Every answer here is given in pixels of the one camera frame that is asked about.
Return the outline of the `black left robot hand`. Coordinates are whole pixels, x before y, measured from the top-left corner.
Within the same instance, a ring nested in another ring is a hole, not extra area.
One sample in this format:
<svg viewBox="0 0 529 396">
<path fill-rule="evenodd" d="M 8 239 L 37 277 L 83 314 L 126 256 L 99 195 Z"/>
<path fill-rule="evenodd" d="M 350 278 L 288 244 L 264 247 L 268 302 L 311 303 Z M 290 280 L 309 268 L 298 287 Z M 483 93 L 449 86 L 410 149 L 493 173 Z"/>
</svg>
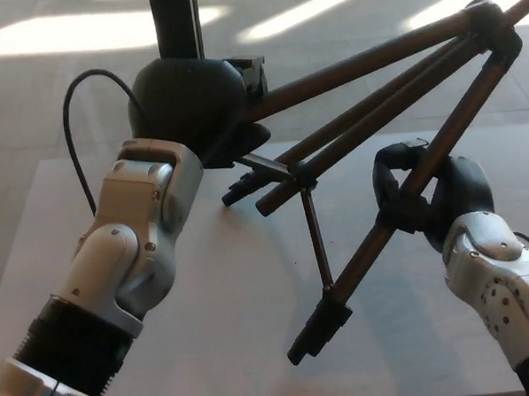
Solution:
<svg viewBox="0 0 529 396">
<path fill-rule="evenodd" d="M 183 144 L 207 169 L 231 168 L 271 137 L 245 121 L 245 82 L 225 60 L 159 58 L 140 70 L 132 91 L 132 136 Z"/>
</svg>

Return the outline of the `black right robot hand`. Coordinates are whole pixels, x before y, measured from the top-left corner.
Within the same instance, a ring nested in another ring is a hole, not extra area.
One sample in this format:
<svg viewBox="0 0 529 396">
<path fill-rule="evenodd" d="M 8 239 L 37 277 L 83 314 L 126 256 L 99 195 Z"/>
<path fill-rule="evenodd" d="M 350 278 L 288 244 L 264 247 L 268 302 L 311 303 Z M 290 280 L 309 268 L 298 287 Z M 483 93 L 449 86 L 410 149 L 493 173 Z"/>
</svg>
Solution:
<svg viewBox="0 0 529 396">
<path fill-rule="evenodd" d="M 392 171 L 414 169 L 428 145 L 417 138 L 388 145 L 377 152 L 372 170 L 377 221 L 409 234 L 422 232 L 432 248 L 442 252 L 454 220 L 469 212 L 492 213 L 494 196 L 478 162 L 450 155 L 432 173 L 437 184 L 431 202 L 421 195 L 404 195 Z"/>
</svg>

